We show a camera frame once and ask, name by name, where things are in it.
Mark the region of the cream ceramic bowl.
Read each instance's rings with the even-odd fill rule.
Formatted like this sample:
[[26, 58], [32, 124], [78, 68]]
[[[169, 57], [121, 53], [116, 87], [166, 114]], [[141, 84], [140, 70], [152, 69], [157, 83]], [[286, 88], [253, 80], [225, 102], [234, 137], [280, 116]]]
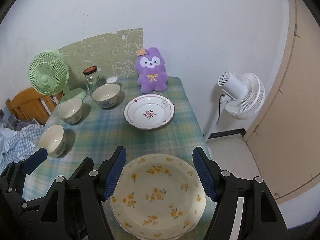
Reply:
[[116, 105], [119, 93], [120, 85], [109, 83], [97, 88], [91, 97], [99, 107], [107, 109]]
[[70, 125], [77, 124], [82, 118], [82, 98], [72, 98], [59, 104], [57, 116]]
[[41, 135], [38, 147], [46, 149], [51, 158], [63, 155], [67, 147], [64, 128], [61, 125], [48, 127]]

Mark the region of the yellow floral plate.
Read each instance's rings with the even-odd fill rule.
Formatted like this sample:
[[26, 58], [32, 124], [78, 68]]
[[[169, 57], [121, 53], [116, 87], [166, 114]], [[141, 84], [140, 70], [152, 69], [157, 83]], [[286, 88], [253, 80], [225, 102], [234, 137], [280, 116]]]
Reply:
[[195, 169], [186, 161], [169, 154], [147, 154], [126, 164], [110, 204], [174, 204], [187, 210], [204, 212], [206, 196]]
[[120, 227], [138, 239], [179, 239], [193, 230], [203, 214], [198, 208], [187, 210], [174, 204], [143, 205], [111, 204]]

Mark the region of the white plate red flower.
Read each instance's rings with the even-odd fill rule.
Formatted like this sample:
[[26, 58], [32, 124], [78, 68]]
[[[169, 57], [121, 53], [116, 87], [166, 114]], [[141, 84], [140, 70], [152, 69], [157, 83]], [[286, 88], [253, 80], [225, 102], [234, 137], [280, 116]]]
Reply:
[[174, 104], [166, 97], [146, 94], [132, 99], [124, 109], [125, 120], [143, 130], [158, 129], [167, 125], [175, 114]]

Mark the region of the blue checkered bedding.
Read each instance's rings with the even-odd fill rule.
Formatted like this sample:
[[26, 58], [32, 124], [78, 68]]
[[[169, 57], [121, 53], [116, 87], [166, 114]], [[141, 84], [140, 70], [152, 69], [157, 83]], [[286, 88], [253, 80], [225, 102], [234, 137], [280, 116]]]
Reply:
[[5, 128], [1, 124], [1, 172], [12, 162], [27, 159], [37, 150], [37, 142], [44, 132], [44, 126], [29, 124], [20, 131]]

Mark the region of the green plaid tablecloth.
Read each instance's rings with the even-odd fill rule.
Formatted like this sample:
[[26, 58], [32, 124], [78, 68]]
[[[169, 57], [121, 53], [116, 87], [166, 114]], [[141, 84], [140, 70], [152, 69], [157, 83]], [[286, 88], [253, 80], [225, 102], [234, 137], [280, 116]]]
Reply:
[[[92, 158], [95, 166], [111, 157], [118, 146], [126, 148], [127, 164], [147, 154], [169, 154], [186, 161], [193, 167], [192, 152], [196, 147], [207, 150], [194, 111], [185, 94], [182, 81], [170, 77], [167, 90], [162, 95], [175, 106], [172, 120], [165, 126], [142, 130], [131, 126], [124, 117], [125, 106], [140, 96], [135, 77], [121, 79], [121, 94], [113, 108], [100, 108], [90, 97], [84, 100], [83, 117], [76, 125], [69, 125], [53, 112], [46, 126], [62, 125], [67, 147], [59, 158], [47, 158], [31, 175], [27, 176], [23, 197], [32, 200], [44, 196], [54, 179], [63, 175], [70, 177], [80, 163]], [[136, 239], [122, 229], [110, 205], [111, 198], [104, 202], [107, 220], [116, 239]], [[198, 224], [180, 239], [203, 239], [215, 205], [206, 200], [206, 207]]]

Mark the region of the wooden bed headboard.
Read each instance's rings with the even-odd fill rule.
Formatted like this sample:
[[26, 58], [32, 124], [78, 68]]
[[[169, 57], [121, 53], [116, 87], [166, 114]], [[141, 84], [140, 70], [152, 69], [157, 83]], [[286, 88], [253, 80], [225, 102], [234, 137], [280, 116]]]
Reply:
[[17, 119], [22, 121], [35, 119], [39, 124], [45, 125], [62, 96], [63, 92], [53, 96], [42, 95], [30, 87], [19, 92], [12, 100], [7, 99], [5, 104]]

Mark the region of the beige door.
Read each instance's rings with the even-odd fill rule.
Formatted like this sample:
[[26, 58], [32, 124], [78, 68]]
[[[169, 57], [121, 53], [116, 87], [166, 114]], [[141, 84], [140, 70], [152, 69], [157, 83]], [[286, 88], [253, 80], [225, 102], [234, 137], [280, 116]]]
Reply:
[[289, 0], [279, 72], [245, 141], [278, 204], [319, 183], [319, 25], [303, 0]]

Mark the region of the glass jar dark lid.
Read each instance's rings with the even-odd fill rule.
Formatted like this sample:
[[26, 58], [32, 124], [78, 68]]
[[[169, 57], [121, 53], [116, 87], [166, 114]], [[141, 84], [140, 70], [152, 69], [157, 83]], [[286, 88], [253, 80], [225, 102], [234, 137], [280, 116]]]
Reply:
[[86, 68], [83, 71], [83, 75], [88, 91], [92, 95], [93, 92], [102, 85], [97, 66]]

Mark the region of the cotton swab container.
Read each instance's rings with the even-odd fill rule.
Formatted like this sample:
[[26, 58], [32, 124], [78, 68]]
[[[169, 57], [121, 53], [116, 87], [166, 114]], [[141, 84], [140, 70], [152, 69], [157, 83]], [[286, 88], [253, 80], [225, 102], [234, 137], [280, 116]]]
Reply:
[[117, 76], [108, 77], [106, 79], [106, 83], [118, 83], [118, 77]]

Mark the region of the white standing fan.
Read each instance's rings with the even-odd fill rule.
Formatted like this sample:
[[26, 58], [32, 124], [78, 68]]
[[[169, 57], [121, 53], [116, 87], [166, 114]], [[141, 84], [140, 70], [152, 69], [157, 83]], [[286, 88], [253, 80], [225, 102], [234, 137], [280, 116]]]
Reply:
[[203, 135], [208, 141], [213, 133], [249, 131], [254, 119], [266, 99], [266, 89], [261, 79], [254, 73], [236, 73], [221, 70], [214, 76], [211, 92], [203, 107]]

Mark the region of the green desk fan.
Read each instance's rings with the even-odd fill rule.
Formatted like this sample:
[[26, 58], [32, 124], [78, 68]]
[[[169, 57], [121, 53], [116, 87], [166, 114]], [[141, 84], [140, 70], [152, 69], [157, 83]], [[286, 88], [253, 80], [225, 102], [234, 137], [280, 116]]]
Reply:
[[71, 90], [68, 86], [70, 71], [62, 55], [54, 51], [37, 54], [31, 61], [28, 77], [33, 88], [42, 95], [54, 96], [63, 92], [62, 100], [81, 98], [86, 91], [82, 88]]

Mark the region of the purple plush bunny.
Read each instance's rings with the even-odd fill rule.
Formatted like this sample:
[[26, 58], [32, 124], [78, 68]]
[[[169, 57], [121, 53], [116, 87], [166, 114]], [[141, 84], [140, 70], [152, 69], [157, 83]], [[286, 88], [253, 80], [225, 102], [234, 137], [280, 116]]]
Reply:
[[156, 47], [137, 51], [135, 69], [138, 73], [137, 82], [143, 94], [152, 91], [163, 92], [167, 89], [165, 61]]

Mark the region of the green cartoon wall mat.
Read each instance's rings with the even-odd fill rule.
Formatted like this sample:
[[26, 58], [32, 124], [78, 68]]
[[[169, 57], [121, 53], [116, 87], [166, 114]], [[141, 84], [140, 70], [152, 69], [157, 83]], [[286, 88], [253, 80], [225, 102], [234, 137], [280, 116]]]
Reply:
[[108, 77], [136, 76], [137, 51], [143, 48], [143, 29], [105, 33], [74, 42], [59, 49], [69, 66], [71, 89], [84, 86], [83, 71], [97, 66], [102, 81]]

